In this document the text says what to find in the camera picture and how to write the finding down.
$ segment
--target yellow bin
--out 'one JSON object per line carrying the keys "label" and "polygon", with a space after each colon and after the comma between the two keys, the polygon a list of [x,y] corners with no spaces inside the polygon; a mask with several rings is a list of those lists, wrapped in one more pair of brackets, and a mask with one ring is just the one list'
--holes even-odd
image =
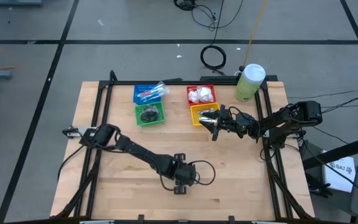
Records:
{"label": "yellow bin", "polygon": [[201,127],[202,124],[200,124],[199,118],[201,116],[200,111],[210,110],[211,108],[214,109],[214,111],[217,111],[219,109],[218,103],[207,103],[204,105],[193,105],[190,107],[191,111],[191,118],[193,119],[193,124],[196,127]]}

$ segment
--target electric wire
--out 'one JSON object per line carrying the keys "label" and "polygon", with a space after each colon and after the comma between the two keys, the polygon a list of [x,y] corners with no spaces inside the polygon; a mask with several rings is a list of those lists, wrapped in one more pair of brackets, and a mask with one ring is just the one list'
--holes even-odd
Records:
{"label": "electric wire", "polygon": [[325,132],[325,131],[323,131],[323,130],[320,130],[320,129],[316,128],[316,127],[313,127],[313,128],[317,129],[318,131],[321,131],[322,133],[324,133],[324,134],[326,134],[326,135],[328,135],[328,136],[331,136],[331,137],[333,137],[333,138],[336,138],[336,139],[342,141],[342,142],[345,143],[345,144],[349,144],[348,142],[344,141],[344,140],[341,139],[340,137],[337,137],[337,136],[335,136],[335,135],[333,135],[333,134],[329,134],[329,133],[327,133],[327,132]]}
{"label": "electric wire", "polygon": [[287,143],[284,143],[284,145],[289,146],[289,147],[295,149],[296,151],[299,151],[299,149],[295,146],[291,146],[290,144],[287,144]]}
{"label": "electric wire", "polygon": [[262,157],[262,152],[264,151],[264,148],[262,148],[261,150],[260,150],[260,152],[259,152],[259,157],[260,157],[260,159],[262,159],[263,161],[271,161],[272,159],[273,159],[273,157],[276,155],[276,150],[274,150],[273,151],[273,154],[272,155],[270,155],[270,157],[268,158],[268,159],[265,159],[265,158],[263,158]]}
{"label": "electric wire", "polygon": [[201,176],[200,176],[200,174],[197,172],[197,174],[198,174],[198,176],[199,176],[199,179],[198,179],[198,180],[195,179],[195,182],[196,182],[197,184],[204,185],[204,186],[211,185],[211,184],[215,181],[215,177],[216,177],[215,167],[214,167],[210,162],[205,161],[205,160],[197,160],[197,161],[189,162],[188,164],[189,164],[189,165],[193,165],[193,164],[196,164],[197,162],[204,162],[204,163],[208,164],[209,166],[211,166],[212,171],[214,172],[214,177],[212,178],[212,180],[211,180],[210,182],[208,182],[208,183],[202,183],[202,182],[200,182]]}
{"label": "electric wire", "polygon": [[57,172],[57,181],[59,181],[60,173],[63,169],[63,166],[69,161],[75,154],[77,154],[82,148],[84,148],[84,145],[80,146],[77,150],[75,150],[71,155],[69,155],[60,165],[59,171]]}
{"label": "electric wire", "polygon": [[201,6],[201,7],[205,7],[206,9],[208,9],[208,10],[210,11],[211,15],[209,15],[209,14],[208,14],[207,12],[205,12],[204,10],[202,10],[202,9],[201,9],[201,10],[204,11],[204,13],[212,20],[212,23],[211,23],[210,25],[205,25],[205,24],[202,24],[202,23],[198,22],[198,21],[195,19],[195,17],[194,17],[194,13],[193,13],[194,9],[191,10],[191,17],[193,18],[193,20],[194,20],[197,24],[199,24],[199,25],[201,25],[201,26],[203,26],[203,27],[207,27],[207,28],[209,29],[209,31],[213,32],[215,29],[225,28],[225,27],[227,27],[228,25],[230,25],[230,24],[236,19],[236,17],[238,16],[238,14],[240,13],[240,10],[241,10],[242,3],[243,3],[243,2],[244,2],[244,0],[241,0],[240,6],[239,6],[239,8],[238,8],[236,14],[234,15],[233,19],[231,19],[230,22],[228,22],[226,25],[223,25],[223,26],[219,26],[219,25],[218,25],[218,26],[215,26],[216,17],[215,17],[214,14],[212,13],[212,10],[211,10],[210,8],[208,8],[207,6],[204,6],[204,5],[195,4],[195,5],[194,5],[194,7],[195,7],[194,9],[201,9],[200,6]]}
{"label": "electric wire", "polygon": [[[222,18],[223,3],[224,3],[224,0],[222,0],[221,10],[220,10],[220,12],[219,12],[218,27],[219,27],[219,24],[220,24],[221,18]],[[219,71],[219,69],[222,69],[222,68],[225,66],[225,64],[226,64],[226,59],[227,59],[226,53],[225,53],[225,51],[224,51],[222,48],[213,45],[213,44],[215,43],[217,34],[218,34],[218,29],[215,30],[215,36],[214,36],[214,39],[212,40],[212,43],[202,49],[202,51],[201,51],[201,53],[200,53],[200,60],[201,60],[201,62],[203,63],[203,65],[204,65],[206,68],[208,68],[208,69],[210,69],[210,70],[212,70],[212,71],[214,71],[214,72],[217,72],[217,73],[219,73],[219,74],[221,74],[221,75],[223,75],[223,76],[226,76],[225,73],[223,73],[222,71]],[[205,51],[208,50],[208,49],[215,49],[215,50],[217,50],[219,53],[221,53],[221,55],[223,56],[223,60],[222,60],[222,63],[221,63],[220,65],[210,65],[210,64],[208,64],[208,63],[205,62],[205,60],[204,60],[204,53],[205,53]]]}
{"label": "electric wire", "polygon": [[249,38],[248,46],[247,46],[247,52],[246,52],[246,58],[244,59],[244,63],[242,64],[242,66],[244,66],[244,67],[245,67],[245,65],[247,63],[248,54],[249,54],[249,51],[251,49],[252,39],[254,38],[254,34],[256,33],[256,30],[258,29],[259,21],[262,18],[262,15],[263,15],[263,13],[265,11],[266,3],[267,3],[267,0],[264,0],[263,3],[262,3],[262,8],[259,11],[258,19],[256,20],[254,30],[252,31],[251,37]]}
{"label": "electric wire", "polygon": [[339,93],[322,94],[322,95],[317,95],[317,96],[291,96],[291,97],[288,97],[288,99],[311,99],[311,98],[317,98],[317,97],[322,97],[322,96],[334,96],[334,95],[340,95],[340,94],[345,94],[345,93],[354,93],[357,91],[358,90],[350,90],[350,91],[343,91],[343,92],[339,92]]}
{"label": "electric wire", "polygon": [[326,134],[326,135],[328,135],[328,136],[331,136],[331,137],[333,137],[333,138],[336,138],[336,139],[340,140],[341,142],[343,142],[343,143],[345,143],[345,144],[348,144],[348,142],[346,142],[345,140],[341,139],[340,137],[337,137],[337,136],[335,136],[335,135],[333,135],[333,134],[329,134],[329,133],[327,133],[327,132],[325,132],[325,131],[323,131],[323,130],[321,130],[321,129],[318,129],[318,128],[316,128],[316,127],[312,127],[312,128],[314,128],[314,129],[316,129],[317,131],[322,132],[322,133],[324,133],[324,134]]}
{"label": "electric wire", "polygon": [[[321,106],[321,108],[332,108],[334,106]],[[347,105],[347,106],[341,106],[341,108],[350,108],[350,107],[358,107],[358,105]]]}
{"label": "electric wire", "polygon": [[[0,46],[0,51],[7,57],[9,58],[13,63],[17,63],[15,58],[10,55],[10,53],[6,50],[4,50],[1,46]],[[3,69],[12,69],[12,68],[16,68],[16,66],[4,66],[4,67],[0,67],[0,70],[3,70]]]}
{"label": "electric wire", "polygon": [[310,153],[311,156],[313,156],[314,159],[316,159],[321,165],[328,167],[328,169],[331,169],[332,171],[334,171],[336,174],[340,175],[342,178],[346,179],[348,182],[350,182],[355,188],[358,189],[358,185],[355,184],[351,179],[347,178],[345,175],[341,174],[340,172],[336,171],[334,168],[332,168],[331,166],[327,165],[326,163],[324,163],[321,159],[319,159],[316,155],[314,155],[311,150],[308,148],[303,135],[303,129],[302,129],[302,125],[300,126],[301,129],[301,133],[302,136],[301,138],[299,138],[299,141],[303,141],[303,145],[305,146],[305,148],[308,150],[308,152]]}

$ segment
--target black cable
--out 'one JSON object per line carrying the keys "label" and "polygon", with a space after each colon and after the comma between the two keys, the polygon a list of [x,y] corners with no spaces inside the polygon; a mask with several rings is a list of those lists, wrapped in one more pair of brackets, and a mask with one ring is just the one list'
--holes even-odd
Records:
{"label": "black cable", "polygon": [[200,174],[198,174],[199,179],[198,179],[198,180],[195,179],[195,182],[196,182],[197,184],[204,185],[204,186],[207,186],[207,185],[212,184],[212,183],[215,181],[215,177],[216,177],[215,167],[214,167],[210,162],[205,161],[205,160],[197,160],[197,161],[189,162],[188,164],[189,164],[189,165],[193,165],[193,164],[195,164],[195,163],[197,163],[197,162],[205,162],[206,164],[210,165],[211,168],[212,168],[212,171],[214,172],[214,177],[212,178],[212,180],[211,180],[209,183],[201,183],[201,182],[200,182],[201,176],[200,176]]}
{"label": "black cable", "polygon": [[339,138],[339,137],[337,137],[337,136],[335,136],[335,135],[333,135],[333,134],[329,134],[329,133],[327,133],[327,132],[325,132],[325,131],[322,131],[322,130],[316,128],[316,127],[313,127],[313,128],[317,129],[318,131],[321,131],[322,133],[324,133],[324,134],[326,134],[326,135],[328,135],[328,136],[331,136],[331,137],[333,137],[333,138],[336,138],[336,139],[342,141],[342,142],[345,143],[345,144],[349,144],[348,142],[342,140],[341,138]]}
{"label": "black cable", "polygon": [[333,111],[333,110],[336,110],[336,109],[338,109],[338,108],[340,108],[340,107],[342,107],[342,106],[344,106],[344,105],[346,105],[346,104],[348,104],[348,103],[351,103],[351,102],[353,102],[353,101],[356,101],[356,100],[358,100],[358,97],[353,98],[353,99],[351,99],[351,100],[349,100],[349,101],[347,101],[347,102],[345,102],[345,103],[341,103],[341,104],[338,104],[338,105],[336,105],[336,106],[333,106],[332,108],[328,108],[327,110],[323,111],[322,113],[331,112],[331,111]]}
{"label": "black cable", "polygon": [[[321,108],[332,108],[334,106],[321,106]],[[345,108],[345,107],[358,107],[358,105],[347,105],[347,106],[341,106],[342,108]]]}
{"label": "black cable", "polygon": [[357,92],[357,91],[358,90],[351,90],[351,91],[344,91],[344,92],[339,92],[339,93],[323,94],[323,95],[317,95],[317,96],[305,96],[305,97],[292,96],[292,97],[288,97],[288,99],[310,99],[310,98],[317,98],[317,97],[321,97],[321,96],[334,96],[334,95],[340,95],[340,94],[345,94],[345,93],[353,93],[353,92]]}
{"label": "black cable", "polygon": [[295,146],[291,146],[290,144],[287,144],[287,143],[284,143],[284,145],[290,146],[291,148],[295,149],[296,151],[299,151],[299,149],[297,147],[295,147]]}
{"label": "black cable", "polygon": [[[221,18],[222,18],[223,3],[224,3],[224,0],[222,0],[222,4],[221,4],[221,11],[220,11],[220,13],[219,13],[219,19],[218,19],[218,27],[219,27],[219,23],[221,22]],[[212,43],[202,49],[202,51],[201,51],[201,53],[200,53],[200,60],[201,60],[201,62],[203,63],[203,65],[204,65],[205,67],[207,67],[208,69],[210,69],[210,70],[212,70],[212,71],[215,71],[215,72],[218,72],[219,74],[221,74],[221,75],[223,75],[223,76],[226,76],[225,73],[219,71],[219,69],[222,69],[222,68],[225,66],[225,64],[226,64],[226,59],[227,59],[226,53],[225,53],[225,51],[224,51],[222,48],[213,45],[213,44],[215,43],[217,34],[218,34],[218,29],[215,30],[215,36],[214,36],[214,39],[213,39]],[[205,51],[208,50],[208,49],[215,49],[215,50],[217,50],[218,52],[220,52],[220,53],[222,54],[222,56],[223,56],[223,61],[222,61],[222,63],[221,63],[220,65],[210,65],[210,64],[208,64],[208,63],[205,62],[205,60],[204,60],[204,53],[205,53]]]}
{"label": "black cable", "polygon": [[316,155],[314,155],[310,149],[308,148],[307,144],[305,143],[305,140],[301,139],[303,141],[303,145],[306,147],[306,149],[309,151],[309,153],[311,154],[311,156],[314,157],[314,159],[316,159],[319,163],[321,163],[322,165],[328,167],[329,169],[331,169],[332,171],[334,171],[337,175],[340,175],[342,178],[346,179],[347,181],[349,181],[355,188],[358,189],[358,185],[355,184],[351,179],[347,178],[346,176],[342,175],[340,172],[336,171],[335,169],[333,169],[331,166],[325,164],[322,160],[320,160]]}
{"label": "black cable", "polygon": [[276,155],[276,150],[274,150],[273,151],[273,154],[268,158],[268,159],[264,159],[263,157],[262,157],[262,152],[264,151],[264,148],[262,148],[262,150],[260,150],[260,152],[259,152],[259,157],[260,157],[260,159],[262,159],[263,161],[271,161],[272,159],[273,159],[273,157]]}
{"label": "black cable", "polygon": [[193,18],[193,20],[194,20],[198,25],[201,25],[201,26],[203,26],[203,27],[207,27],[210,31],[214,31],[215,29],[225,28],[225,27],[227,27],[228,25],[230,25],[230,24],[236,19],[237,15],[239,14],[239,12],[240,12],[240,10],[241,10],[241,6],[242,6],[243,1],[244,1],[244,0],[241,0],[240,6],[239,6],[239,8],[238,8],[238,10],[237,10],[237,12],[236,12],[236,15],[234,15],[233,19],[232,19],[230,22],[228,22],[226,25],[223,25],[223,26],[221,26],[221,27],[219,27],[219,24],[218,24],[217,27],[215,27],[216,18],[215,18],[215,16],[214,16],[214,14],[212,13],[212,10],[211,10],[210,8],[204,6],[204,5],[195,4],[194,7],[195,7],[195,9],[200,9],[199,6],[203,6],[203,7],[207,8],[207,9],[210,11],[211,16],[209,16],[208,13],[206,13],[206,12],[204,12],[204,13],[205,13],[210,19],[213,20],[213,23],[212,23],[212,24],[210,24],[210,25],[207,26],[207,25],[205,25],[205,24],[202,24],[202,23],[198,22],[198,21],[194,18],[194,14],[193,14],[194,9],[191,10],[191,17]]}
{"label": "black cable", "polygon": [[343,142],[343,143],[345,143],[345,144],[348,144],[348,142],[346,142],[345,140],[342,140],[340,137],[337,137],[337,136],[335,136],[335,135],[329,134],[329,133],[327,133],[327,132],[325,132],[325,131],[323,131],[323,130],[321,130],[321,129],[318,129],[318,128],[316,128],[316,127],[312,127],[312,128],[314,128],[314,129],[316,129],[317,131],[320,131],[320,132],[322,132],[322,133],[324,133],[324,134],[326,134],[326,135],[328,135],[328,136],[331,136],[331,137],[333,137],[333,138],[336,138],[336,139],[340,140],[341,142]]}
{"label": "black cable", "polygon": [[79,147],[76,151],[74,151],[71,155],[69,155],[60,165],[59,167],[59,171],[57,172],[57,181],[59,181],[59,177],[60,177],[60,173],[63,169],[63,166],[66,164],[66,162],[71,159],[75,154],[77,154],[82,148],[84,147],[84,145],[82,145],[81,147]]}

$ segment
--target blue bin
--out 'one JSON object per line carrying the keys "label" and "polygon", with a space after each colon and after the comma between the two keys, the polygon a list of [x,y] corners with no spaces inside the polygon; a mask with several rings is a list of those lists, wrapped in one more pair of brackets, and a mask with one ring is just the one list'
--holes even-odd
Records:
{"label": "blue bin", "polygon": [[156,84],[153,85],[135,85],[134,88],[134,103],[136,103],[137,105],[145,105],[148,103],[156,103],[156,102],[161,102],[161,96],[156,98],[156,99],[152,99],[146,102],[143,102],[142,100],[140,100],[139,97],[137,97],[137,95],[139,93],[144,93],[148,90],[151,90],[152,88],[154,88],[156,86]]}

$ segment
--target plastic bin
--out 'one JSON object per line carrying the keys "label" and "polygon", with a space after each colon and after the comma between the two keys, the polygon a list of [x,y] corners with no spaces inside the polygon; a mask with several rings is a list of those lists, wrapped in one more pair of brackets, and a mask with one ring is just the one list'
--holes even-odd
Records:
{"label": "plastic bin", "polygon": [[189,92],[190,90],[197,90],[197,87],[198,86],[188,86],[187,87],[187,94],[186,94],[186,97],[187,97],[187,100],[189,101],[189,104],[190,106],[191,105],[202,105],[202,104],[206,104],[206,103],[215,103],[216,102],[216,96],[215,96],[215,88],[214,88],[214,85],[200,85],[200,86],[206,86],[206,87],[209,87],[212,91],[212,96],[214,97],[214,101],[213,102],[205,102],[205,103],[193,103],[192,101],[189,100]]}
{"label": "plastic bin", "polygon": [[214,111],[217,111],[219,109],[219,103],[207,103],[207,104],[202,104],[202,105],[193,105],[190,107],[191,118],[193,119],[194,126],[196,126],[196,127],[202,126],[202,124],[200,124],[200,121],[199,121],[201,114],[197,113],[197,111],[209,110],[211,108],[213,108]]}
{"label": "plastic bin", "polygon": [[[145,123],[140,119],[140,115],[142,114],[143,109],[146,106],[149,106],[149,105],[150,106],[156,106],[158,111],[161,114],[161,117],[157,121]],[[165,113],[164,113],[164,107],[162,105],[162,102],[149,103],[149,104],[146,104],[146,105],[135,106],[135,117],[136,117],[136,124],[139,125],[139,126],[147,126],[147,125],[151,125],[151,124],[158,124],[158,123],[164,122],[165,121]]]}
{"label": "plastic bin", "polygon": [[149,100],[147,102],[143,102],[142,100],[140,100],[140,97],[137,97],[137,95],[139,93],[144,93],[148,90],[151,90],[152,88],[154,88],[157,84],[151,84],[151,85],[135,85],[134,88],[134,103],[136,103],[137,105],[145,105],[148,103],[155,103],[155,102],[161,102],[161,96],[156,98],[156,99],[152,99]]}

